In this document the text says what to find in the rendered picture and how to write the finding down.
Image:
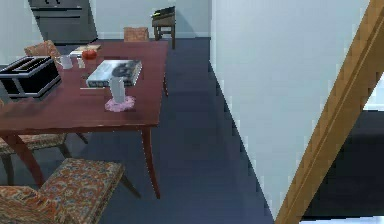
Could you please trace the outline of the white cup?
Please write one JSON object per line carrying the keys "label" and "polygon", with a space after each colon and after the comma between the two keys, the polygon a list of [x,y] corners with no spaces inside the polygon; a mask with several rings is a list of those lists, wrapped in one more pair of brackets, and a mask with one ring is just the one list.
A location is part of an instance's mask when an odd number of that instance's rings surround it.
{"label": "white cup", "polygon": [[120,77],[112,77],[109,80],[110,91],[116,103],[123,103],[125,100],[125,85]]}

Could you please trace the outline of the pink doily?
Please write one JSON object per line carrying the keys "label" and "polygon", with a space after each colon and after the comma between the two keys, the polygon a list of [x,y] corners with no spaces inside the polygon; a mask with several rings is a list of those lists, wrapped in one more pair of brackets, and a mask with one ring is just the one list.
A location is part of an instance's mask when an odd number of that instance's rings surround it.
{"label": "pink doily", "polygon": [[135,98],[133,96],[126,96],[124,101],[116,103],[114,99],[110,99],[105,104],[105,109],[111,112],[123,112],[132,109],[135,105]]}

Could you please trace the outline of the grey book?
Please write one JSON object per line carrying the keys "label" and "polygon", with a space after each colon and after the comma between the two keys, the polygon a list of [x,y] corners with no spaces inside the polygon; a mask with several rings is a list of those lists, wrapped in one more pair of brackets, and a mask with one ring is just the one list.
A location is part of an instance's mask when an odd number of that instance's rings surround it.
{"label": "grey book", "polygon": [[108,87],[109,80],[121,78],[126,87],[135,86],[142,70],[140,60],[104,60],[86,79],[89,88]]}

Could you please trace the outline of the dark brown side table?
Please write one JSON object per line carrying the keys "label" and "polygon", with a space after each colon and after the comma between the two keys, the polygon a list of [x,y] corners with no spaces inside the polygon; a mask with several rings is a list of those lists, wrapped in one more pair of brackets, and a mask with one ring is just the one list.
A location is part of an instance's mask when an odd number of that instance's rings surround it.
{"label": "dark brown side table", "polygon": [[155,40],[158,41],[164,34],[170,34],[172,48],[175,48],[176,10],[174,6],[156,10],[152,15],[152,27]]}

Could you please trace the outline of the patterned orange chair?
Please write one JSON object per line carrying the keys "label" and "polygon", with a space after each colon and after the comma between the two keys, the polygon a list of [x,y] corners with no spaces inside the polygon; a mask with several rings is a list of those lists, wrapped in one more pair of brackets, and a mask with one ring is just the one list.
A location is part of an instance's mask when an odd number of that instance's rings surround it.
{"label": "patterned orange chair", "polygon": [[147,27],[125,27],[125,42],[145,42],[149,40],[149,31]]}
{"label": "patterned orange chair", "polygon": [[[2,99],[0,99],[0,110],[4,107],[4,105],[5,103],[3,102]],[[27,154],[28,155],[31,154],[30,159],[34,161],[35,159],[32,156],[34,151],[44,149],[44,148],[52,148],[52,147],[58,148],[61,154],[64,156],[64,158],[71,158],[71,154],[65,144],[66,137],[67,137],[67,133],[19,135],[18,140],[16,141],[15,144],[13,144],[13,146],[15,146],[16,148],[20,148],[19,147],[20,145],[25,145],[25,147],[24,146],[23,147],[28,148],[31,151],[31,153],[27,153]],[[22,160],[26,155],[25,150],[21,154],[20,153],[18,154],[16,151],[14,151],[13,146],[12,144],[10,146],[8,142],[6,142],[3,138],[0,137],[0,158],[2,159],[4,169],[7,174],[8,185],[14,185],[14,180],[13,180],[14,171],[13,171],[11,155],[17,154],[18,156],[21,156],[20,159]]]}
{"label": "patterned orange chair", "polygon": [[28,46],[24,49],[24,52],[27,56],[60,56],[60,52],[51,40],[47,40],[33,46]]}
{"label": "patterned orange chair", "polygon": [[122,164],[67,158],[38,190],[0,186],[0,224],[98,224],[119,184],[140,195]]}

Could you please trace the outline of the dark red wooden table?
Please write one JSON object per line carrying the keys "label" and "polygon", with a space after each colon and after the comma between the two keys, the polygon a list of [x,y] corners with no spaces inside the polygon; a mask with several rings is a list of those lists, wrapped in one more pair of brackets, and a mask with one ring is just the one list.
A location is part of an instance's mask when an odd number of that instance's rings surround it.
{"label": "dark red wooden table", "polygon": [[[62,83],[44,100],[11,102],[0,109],[0,138],[16,152],[38,186],[44,183],[39,164],[21,137],[26,134],[85,133],[139,130],[145,161],[156,195],[160,189],[152,160],[151,129],[159,124],[168,43],[107,41],[98,57],[85,69],[60,72]],[[105,109],[111,98],[108,89],[83,88],[82,75],[105,59],[138,59],[143,68],[136,85],[126,93],[135,98],[134,107],[124,112]]]}

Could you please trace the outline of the white plate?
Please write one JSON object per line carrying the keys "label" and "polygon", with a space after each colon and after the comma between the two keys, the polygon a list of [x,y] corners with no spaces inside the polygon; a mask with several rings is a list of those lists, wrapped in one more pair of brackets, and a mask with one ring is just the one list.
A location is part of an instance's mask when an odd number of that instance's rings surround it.
{"label": "white plate", "polygon": [[86,50],[94,50],[94,51],[98,51],[100,48],[101,48],[100,45],[97,45],[97,44],[89,44],[89,45],[79,46],[79,47],[76,48],[75,50],[71,51],[70,54],[71,54],[71,55],[75,55],[75,56],[80,56],[80,55],[82,55],[82,52],[83,52],[83,51],[86,51]]}

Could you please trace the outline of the white mug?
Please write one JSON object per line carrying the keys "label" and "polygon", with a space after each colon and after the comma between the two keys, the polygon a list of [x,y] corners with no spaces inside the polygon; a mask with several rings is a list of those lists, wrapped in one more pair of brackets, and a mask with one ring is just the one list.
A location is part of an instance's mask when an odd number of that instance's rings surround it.
{"label": "white mug", "polygon": [[71,57],[69,55],[62,55],[58,59],[58,63],[63,69],[71,69],[73,67]]}

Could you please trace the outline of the black toaster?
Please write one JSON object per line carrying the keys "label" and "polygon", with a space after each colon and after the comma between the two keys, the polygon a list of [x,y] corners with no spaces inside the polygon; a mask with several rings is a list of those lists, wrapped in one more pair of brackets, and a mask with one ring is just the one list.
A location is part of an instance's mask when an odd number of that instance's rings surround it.
{"label": "black toaster", "polygon": [[47,95],[61,82],[54,60],[49,56],[25,56],[0,70],[0,82],[12,99]]}

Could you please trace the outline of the brown wooden door frame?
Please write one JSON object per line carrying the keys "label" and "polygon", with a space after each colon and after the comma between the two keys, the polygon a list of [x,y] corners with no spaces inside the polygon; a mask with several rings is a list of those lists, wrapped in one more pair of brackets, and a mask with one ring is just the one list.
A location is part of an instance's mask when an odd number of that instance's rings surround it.
{"label": "brown wooden door frame", "polygon": [[370,0],[274,224],[299,224],[384,73],[384,0]]}

